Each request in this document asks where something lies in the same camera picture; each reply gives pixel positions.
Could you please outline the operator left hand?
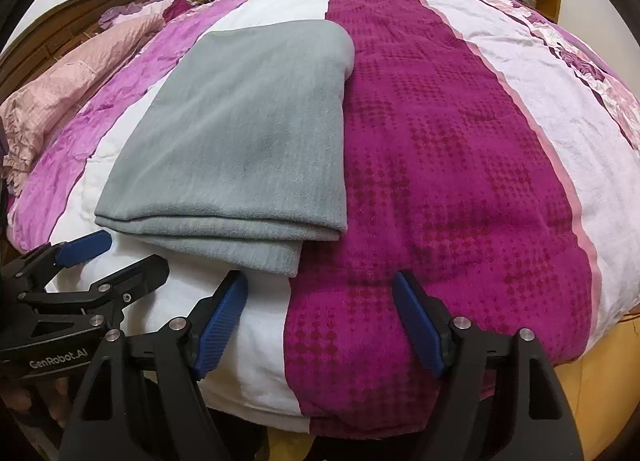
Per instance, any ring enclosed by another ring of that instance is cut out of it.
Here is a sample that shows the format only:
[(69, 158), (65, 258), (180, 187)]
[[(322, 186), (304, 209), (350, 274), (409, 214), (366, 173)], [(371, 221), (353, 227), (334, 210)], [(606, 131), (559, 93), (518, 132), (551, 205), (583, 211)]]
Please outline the operator left hand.
[(43, 401), (50, 417), (64, 429), (72, 410), (70, 403), (70, 379), (43, 379), (31, 389), (2, 377), (1, 398), (10, 410), (26, 415), (36, 401)]

